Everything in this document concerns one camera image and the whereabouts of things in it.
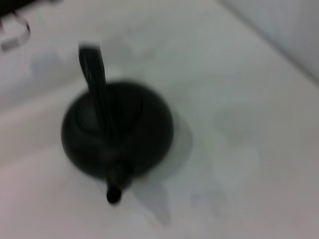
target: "white wall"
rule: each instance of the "white wall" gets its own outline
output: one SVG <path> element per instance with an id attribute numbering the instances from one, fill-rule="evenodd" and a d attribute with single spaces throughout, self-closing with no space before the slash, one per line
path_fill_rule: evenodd
<path id="1" fill-rule="evenodd" d="M 318 0 L 221 0 L 319 79 Z"/>

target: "teapot spout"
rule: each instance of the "teapot spout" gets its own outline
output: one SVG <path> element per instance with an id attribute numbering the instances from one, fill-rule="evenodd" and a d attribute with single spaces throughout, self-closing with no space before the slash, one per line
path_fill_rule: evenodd
<path id="1" fill-rule="evenodd" d="M 106 198 L 112 205 L 118 204 L 123 190 L 130 185 L 133 178 L 132 171 L 123 162 L 116 163 L 106 172 Z"/>

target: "white table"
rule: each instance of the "white table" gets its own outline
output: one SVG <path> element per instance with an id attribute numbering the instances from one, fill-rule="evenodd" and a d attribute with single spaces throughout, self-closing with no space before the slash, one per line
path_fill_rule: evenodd
<path id="1" fill-rule="evenodd" d="M 34 37 L 1 59 L 26 72 L 35 56 L 58 64 L 2 86 L 11 98 L 0 112 L 0 238 L 318 238 L 318 88 L 212 0 L 93 2 L 28 12 L 41 18 Z M 56 28 L 41 27 L 46 14 Z M 86 88 L 77 41 L 94 38 L 108 77 L 156 89 L 175 118 L 169 156 L 117 207 L 60 142 L 63 114 Z M 38 62 L 32 69 L 45 69 Z"/>

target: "dark object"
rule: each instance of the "dark object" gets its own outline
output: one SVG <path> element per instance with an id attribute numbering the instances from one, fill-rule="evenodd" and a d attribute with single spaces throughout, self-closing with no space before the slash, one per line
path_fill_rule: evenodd
<path id="1" fill-rule="evenodd" d="M 8 15 L 36 0 L 0 0 L 0 17 Z"/>
<path id="2" fill-rule="evenodd" d="M 62 145 L 79 169 L 106 180 L 107 200 L 115 204 L 134 177 L 167 153 L 172 116 L 164 101 L 144 86 L 106 84 L 98 47 L 81 46 L 79 59 L 89 92 L 67 112 Z"/>
<path id="3" fill-rule="evenodd" d="M 16 12 L 13 12 L 12 14 L 15 16 L 15 19 L 19 24 L 25 26 L 25 31 L 19 37 L 14 37 L 12 39 L 0 42 L 1 52 L 8 52 L 16 47 L 25 44 L 26 42 L 28 42 L 31 35 L 30 25 L 27 20 L 18 15 Z"/>

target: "cast iron teapot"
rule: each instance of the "cast iron teapot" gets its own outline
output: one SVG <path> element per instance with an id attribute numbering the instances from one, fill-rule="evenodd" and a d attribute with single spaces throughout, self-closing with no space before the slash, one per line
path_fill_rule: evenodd
<path id="1" fill-rule="evenodd" d="M 89 91 L 65 115 L 63 149 L 80 170 L 106 180 L 107 200 L 116 204 L 132 179 L 168 152 L 172 116 L 161 97 L 144 86 L 107 84 L 99 47 L 80 46 L 79 60 Z"/>

